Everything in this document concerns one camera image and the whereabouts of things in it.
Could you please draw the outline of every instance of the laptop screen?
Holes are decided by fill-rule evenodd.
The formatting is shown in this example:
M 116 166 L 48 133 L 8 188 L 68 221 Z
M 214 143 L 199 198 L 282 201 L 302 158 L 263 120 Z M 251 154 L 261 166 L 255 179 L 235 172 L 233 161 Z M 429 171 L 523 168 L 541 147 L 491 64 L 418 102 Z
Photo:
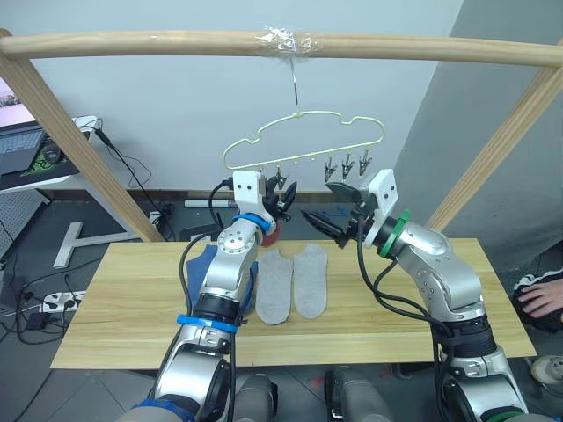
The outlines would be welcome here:
M 0 78 L 0 128 L 30 121 L 35 121 L 35 118 Z

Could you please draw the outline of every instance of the green ring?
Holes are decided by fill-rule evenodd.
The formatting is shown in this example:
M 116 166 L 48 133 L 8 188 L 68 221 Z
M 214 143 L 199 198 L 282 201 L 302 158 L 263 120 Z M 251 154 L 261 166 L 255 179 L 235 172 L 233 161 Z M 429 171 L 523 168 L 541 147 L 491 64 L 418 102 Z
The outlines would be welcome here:
M 406 209 L 405 211 L 403 211 L 403 214 L 400 215 L 400 217 L 397 220 L 397 224 L 395 224 L 395 227 L 393 228 L 392 233 L 387 238 L 387 241 L 385 242 L 384 247 L 381 248 L 381 251 L 379 251 L 380 257 L 387 258 L 387 254 L 389 253 L 389 251 L 393 247 L 395 240 L 397 240 L 397 237 L 403 231 L 403 228 L 405 227 L 405 223 L 408 222 L 408 216 L 410 214 L 411 214 L 411 211 L 409 209 Z
M 499 413 L 498 415 L 494 415 L 491 418 L 487 419 L 486 422 L 502 422 L 503 420 L 507 420 L 519 415 L 523 415 L 523 413 L 521 411 L 504 411 L 503 413 Z

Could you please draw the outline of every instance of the blue ring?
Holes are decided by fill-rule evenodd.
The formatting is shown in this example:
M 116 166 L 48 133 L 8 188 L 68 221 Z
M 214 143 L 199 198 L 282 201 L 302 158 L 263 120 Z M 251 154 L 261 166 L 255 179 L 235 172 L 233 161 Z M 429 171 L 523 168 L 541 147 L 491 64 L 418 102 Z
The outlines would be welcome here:
M 161 409 L 171 411 L 176 416 L 178 416 L 182 420 L 182 422 L 195 421 L 192 412 L 190 412 L 187 409 L 182 409 L 181 407 L 178 407 L 176 404 L 174 404 L 173 402 L 169 402 L 168 400 L 154 400 L 147 398 L 146 400 L 143 400 L 139 404 L 133 406 L 131 409 L 136 409 L 137 407 L 159 407 Z
M 218 330 L 232 332 L 233 334 L 236 334 L 238 331 L 238 328 L 232 324 L 221 323 L 219 321 L 211 321 L 210 319 L 195 318 L 193 316 L 187 315 L 178 315 L 176 322 L 182 325 L 190 324 L 198 325 L 200 327 L 217 328 Z
M 265 235 L 270 230 L 270 227 L 272 227 L 272 224 L 256 214 L 239 214 L 232 217 L 232 220 L 235 221 L 239 218 L 248 220 L 249 222 L 253 222 L 258 225 L 258 227 L 260 227 L 260 229 L 262 230 L 263 235 Z

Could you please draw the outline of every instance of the wooden pole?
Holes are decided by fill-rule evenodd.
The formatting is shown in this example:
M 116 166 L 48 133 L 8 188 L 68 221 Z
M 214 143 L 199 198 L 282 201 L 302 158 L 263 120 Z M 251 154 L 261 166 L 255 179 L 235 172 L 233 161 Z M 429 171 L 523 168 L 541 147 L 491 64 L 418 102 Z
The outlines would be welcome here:
M 563 89 L 563 68 L 540 70 L 502 125 L 427 222 L 444 230 Z
M 0 29 L 0 40 L 9 36 L 8 31 Z M 0 52 L 0 77 L 135 233 L 145 242 L 163 241 L 160 233 L 78 130 L 31 62 L 8 59 Z
M 93 55 L 278 55 L 264 31 L 51 33 L 0 39 L 10 58 Z M 350 33 L 296 33 L 303 56 L 563 65 L 563 48 L 523 42 Z

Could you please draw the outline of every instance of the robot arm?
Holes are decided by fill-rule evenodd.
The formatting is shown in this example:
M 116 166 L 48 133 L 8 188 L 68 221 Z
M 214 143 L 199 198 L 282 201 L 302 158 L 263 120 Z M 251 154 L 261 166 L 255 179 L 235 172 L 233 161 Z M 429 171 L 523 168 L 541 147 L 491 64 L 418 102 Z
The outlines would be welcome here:
M 408 213 L 391 217 L 398 199 L 392 170 L 381 170 L 359 190 L 341 183 L 327 186 L 355 204 L 347 228 L 316 213 L 303 212 L 305 218 L 340 247 L 362 239 L 364 248 L 375 245 L 380 256 L 396 260 L 415 281 L 429 316 L 447 329 L 433 327 L 433 333 L 442 346 L 442 366 L 449 364 L 439 390 L 453 420 L 486 422 L 503 413 L 528 413 L 505 354 L 494 341 L 479 276 L 456 256 L 442 233 L 409 222 Z
M 152 397 L 119 422 L 214 422 L 225 409 L 231 387 L 229 354 L 245 300 L 252 294 L 252 263 L 264 236 L 276 230 L 295 198 L 292 184 L 281 202 L 274 181 L 258 172 L 235 171 L 239 214 L 217 238 L 217 253 L 191 313 L 180 315 L 179 331 L 158 371 Z

